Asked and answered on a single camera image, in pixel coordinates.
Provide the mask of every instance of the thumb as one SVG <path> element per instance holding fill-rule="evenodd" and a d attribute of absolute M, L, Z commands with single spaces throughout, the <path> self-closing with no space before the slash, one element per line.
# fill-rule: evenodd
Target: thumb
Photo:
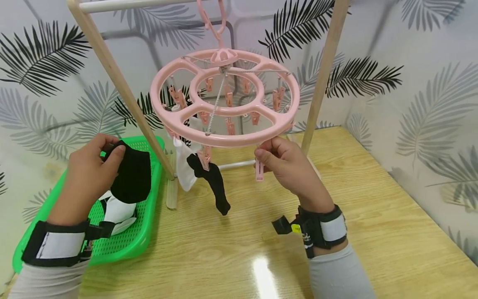
<path fill-rule="evenodd" d="M 111 152 L 105 163 L 103 163 L 102 168 L 111 174 L 117 174 L 121 161 L 123 161 L 125 151 L 126 147 L 124 145 L 117 146 Z"/>
<path fill-rule="evenodd" d="M 277 171 L 280 164 L 283 162 L 281 159 L 274 156 L 271 152 L 266 151 L 264 149 L 258 148 L 254 151 L 254 154 L 256 155 L 256 158 L 262 163 L 264 163 L 264 165 L 267 166 L 267 168 L 270 169 L 272 172 Z"/>

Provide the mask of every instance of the green plastic basket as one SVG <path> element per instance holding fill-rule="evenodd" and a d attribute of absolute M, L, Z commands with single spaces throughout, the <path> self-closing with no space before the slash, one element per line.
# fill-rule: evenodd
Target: green plastic basket
<path fill-rule="evenodd" d="M 159 137 L 156 137 L 156 139 L 161 145 L 161 148 L 164 148 L 164 141 Z M 163 167 L 152 152 L 152 149 L 144 136 L 128 137 L 124 138 L 123 141 L 134 149 L 150 153 L 151 191 L 145 201 L 137 204 L 136 210 L 138 212 L 138 218 L 132 226 L 126 231 L 114 235 L 109 239 L 99 239 L 94 242 L 90 265 L 111 263 L 121 259 L 136 257 L 146 249 L 151 238 L 151 225 L 154 218 L 154 209 L 156 206 L 156 198 L 158 196 Z M 43 203 L 15 249 L 12 264 L 13 270 L 16 273 L 20 273 L 22 269 L 22 254 L 28 240 L 30 239 L 33 228 L 38 221 L 45 221 L 47 219 L 51 208 L 60 194 L 65 179 L 65 173 L 66 171 L 50 192 L 50 195 Z M 103 208 L 99 201 L 97 201 L 93 205 L 89 214 L 91 223 L 98 224 L 103 220 L 104 216 Z"/>

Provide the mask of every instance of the palm leaf pattern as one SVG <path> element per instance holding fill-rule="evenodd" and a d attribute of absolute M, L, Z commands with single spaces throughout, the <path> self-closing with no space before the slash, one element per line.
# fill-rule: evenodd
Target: palm leaf pattern
<path fill-rule="evenodd" d="M 464 199 L 467 206 L 478 210 L 478 155 L 476 148 L 472 146 L 468 155 L 458 154 L 458 158 L 438 158 L 433 162 L 425 162 L 425 165 L 433 172 L 450 179 L 448 182 L 431 186 L 451 186 L 454 188 L 454 200 Z"/>
<path fill-rule="evenodd" d="M 28 97 L 22 99 L 17 90 L 0 89 L 0 122 L 3 128 L 15 130 L 10 137 L 27 150 L 54 159 L 66 159 L 77 134 L 58 124 L 56 118 Z"/>
<path fill-rule="evenodd" d="M 458 231 L 456 236 L 453 235 L 451 228 L 448 227 L 448 235 L 455 244 L 478 266 L 478 247 L 472 247 L 468 238 L 461 240 L 461 233 Z"/>
<path fill-rule="evenodd" d="M 5 172 L 0 172 L 0 195 L 5 194 L 7 189 L 5 185 Z"/>
<path fill-rule="evenodd" d="M 369 124 L 360 113 L 352 114 L 346 123 L 346 128 L 367 151 L 372 150 L 372 140 L 369 139 L 371 136 Z"/>
<path fill-rule="evenodd" d="M 330 128 L 330 127 L 333 127 L 335 126 L 333 123 L 331 122 L 327 122 L 327 121 L 320 121 L 318 125 L 315 126 L 315 130 L 317 129 L 323 129 L 323 128 Z M 305 128 L 307 127 L 307 122 L 298 122 L 294 125 L 293 128 L 287 130 L 285 133 L 286 134 L 289 134 L 289 133 L 294 133 L 294 132 L 302 132 L 302 131 L 305 131 Z"/>
<path fill-rule="evenodd" d="M 146 33 L 154 42 L 192 50 L 204 37 L 204 28 L 188 10 L 185 5 L 166 5 L 115 11 L 114 15 L 119 14 L 121 22 L 126 19 L 130 29 Z"/>
<path fill-rule="evenodd" d="M 52 96 L 60 89 L 52 81 L 65 81 L 66 77 L 78 74 L 85 65 L 78 57 L 86 58 L 90 49 L 78 26 L 63 32 L 58 22 L 53 24 L 38 22 L 38 30 L 32 26 L 31 34 L 23 29 L 26 42 L 15 33 L 13 40 L 2 34 L 0 38 L 0 58 L 10 69 L 0 67 L 8 79 L 25 86 L 35 95 Z"/>
<path fill-rule="evenodd" d="M 379 63 L 370 57 L 349 60 L 343 67 L 339 64 L 330 74 L 326 89 L 327 97 L 343 97 L 345 94 L 348 96 L 352 94 L 354 97 L 374 96 L 385 94 L 386 90 L 390 92 L 402 84 L 402 80 L 397 77 L 400 75 L 398 71 L 403 66 L 386 66 L 374 75 L 378 65 Z"/>
<path fill-rule="evenodd" d="M 340 65 L 344 61 L 344 57 L 345 55 L 343 53 L 337 54 L 334 57 L 332 67 Z M 316 56 L 311 56 L 308 63 L 302 64 L 297 68 L 297 71 L 293 73 L 300 88 L 299 109 L 301 106 L 308 105 L 312 101 L 312 95 L 314 94 L 315 83 L 317 82 L 317 75 L 319 73 L 321 60 L 322 52 L 319 52 Z M 284 113 L 286 111 L 285 107 L 290 102 L 291 94 L 290 92 L 286 92 L 281 102 L 279 112 Z M 267 101 L 266 106 L 272 109 L 272 101 Z"/>
<path fill-rule="evenodd" d="M 415 95 L 400 121 L 398 154 L 413 155 L 413 162 L 418 159 L 426 163 L 446 157 L 453 148 L 459 121 L 478 105 L 466 102 L 478 95 L 478 65 L 469 64 L 461 72 L 458 67 L 444 67 L 428 81 L 425 92 Z"/>
<path fill-rule="evenodd" d="M 287 0 L 274 14 L 272 31 L 266 30 L 264 41 L 259 43 L 267 47 L 269 58 L 278 62 L 290 59 L 288 48 L 302 49 L 328 30 L 334 5 L 334 0 L 303 0 L 302 5 L 299 0 Z"/>
<path fill-rule="evenodd" d="M 440 23 L 451 23 L 460 14 L 465 0 L 405 0 L 402 5 L 402 22 L 408 19 L 408 29 L 413 25 L 423 31 Z"/>
<path fill-rule="evenodd" d="M 120 137 L 125 128 L 121 120 L 111 110 L 115 99 L 119 96 L 116 88 L 110 90 L 109 83 L 105 86 L 98 82 L 85 90 L 86 98 L 81 97 L 78 103 L 79 113 L 74 113 L 78 118 L 78 137 L 89 141 L 97 133 L 105 133 Z"/>
<path fill-rule="evenodd" d="M 45 202 L 46 198 L 48 197 L 48 195 L 50 195 L 51 191 L 52 191 L 51 189 L 49 191 L 45 191 L 45 190 L 40 191 L 33 196 L 33 200 L 28 201 L 29 203 L 32 204 L 32 206 L 25 207 L 23 208 L 23 211 L 22 211 L 23 222 L 25 224 L 31 223 L 33 221 L 36 214 L 38 213 L 43 203 Z"/>
<path fill-rule="evenodd" d="M 181 88 L 183 91 L 183 94 L 185 95 L 186 103 L 191 105 L 191 101 L 189 98 L 189 86 L 183 86 Z M 204 96 L 202 93 L 204 90 L 201 90 L 199 93 L 199 96 Z M 174 106 L 174 99 L 171 97 L 169 92 L 167 91 L 166 88 L 161 89 L 160 94 L 159 94 L 160 100 L 162 104 L 166 105 L 166 109 L 171 111 L 171 108 Z M 149 126 L 152 129 L 162 129 L 164 127 L 163 122 L 158 118 L 156 113 L 154 112 L 154 109 L 151 104 L 151 97 L 149 93 L 147 93 L 145 96 L 143 93 L 140 94 L 140 98 L 137 100 L 138 106 L 141 108 L 141 111 L 148 121 Z M 125 106 L 122 100 L 119 98 L 115 101 L 115 107 L 111 107 L 111 109 L 121 117 L 123 126 L 126 127 L 127 124 L 132 124 L 133 126 L 137 127 L 136 119 L 134 119 L 133 115 L 131 112 L 128 110 L 128 108 Z"/>

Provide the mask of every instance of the wooden table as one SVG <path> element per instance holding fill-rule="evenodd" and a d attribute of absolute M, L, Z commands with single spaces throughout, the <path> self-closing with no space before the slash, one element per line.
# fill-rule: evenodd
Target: wooden table
<path fill-rule="evenodd" d="M 252 147 L 213 151 L 217 164 L 252 157 Z M 379 298 L 478 298 L 478 268 L 345 129 L 316 131 L 310 157 Z M 271 225 L 293 219 L 295 196 L 272 174 L 255 182 L 250 167 L 222 175 L 226 217 L 199 179 L 176 211 L 158 202 L 144 254 L 88 269 L 81 298 L 311 298 L 300 236 Z"/>

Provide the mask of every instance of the wooden pole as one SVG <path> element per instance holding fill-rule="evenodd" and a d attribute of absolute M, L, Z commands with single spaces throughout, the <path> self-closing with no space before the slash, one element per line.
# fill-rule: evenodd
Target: wooden pole
<path fill-rule="evenodd" d="M 156 140 L 153 131 L 148 125 L 146 118 L 144 117 L 141 109 L 139 108 L 138 104 L 136 103 L 136 98 L 134 97 L 128 83 L 126 82 L 123 74 L 120 71 L 120 68 L 116 64 L 111 52 L 108 50 L 105 41 L 101 37 L 101 34 L 98 31 L 93 19 L 89 14 L 85 14 L 80 9 L 80 0 L 67 0 L 68 8 L 71 11 L 71 14 L 75 18 L 78 26 L 80 26 L 81 30 L 85 34 L 85 37 L 89 41 L 91 47 L 98 56 L 101 64 L 103 65 L 104 69 L 108 73 L 111 81 L 115 85 L 116 89 L 118 90 L 119 94 L 123 97 L 123 100 L 131 111 L 134 119 L 137 121 L 141 132 L 146 137 L 146 140 L 150 144 L 154 154 L 158 157 L 159 162 L 163 166 L 168 179 L 174 180 L 174 171 L 171 163 L 169 163 L 166 154 L 162 150 L 159 142 Z"/>
<path fill-rule="evenodd" d="M 314 94 L 312 95 L 312 104 L 310 105 L 309 116 L 307 118 L 307 126 L 305 128 L 304 138 L 302 139 L 301 148 L 305 155 L 309 153 L 310 142 L 312 141 L 312 135 L 314 135 L 315 126 L 317 125 L 320 106 L 322 106 L 322 99 L 326 92 L 328 78 L 332 70 L 332 63 L 334 62 L 335 53 L 337 52 L 338 41 L 342 34 L 349 4 L 350 0 L 335 1 L 326 44 L 322 52 L 317 82 L 315 83 Z"/>

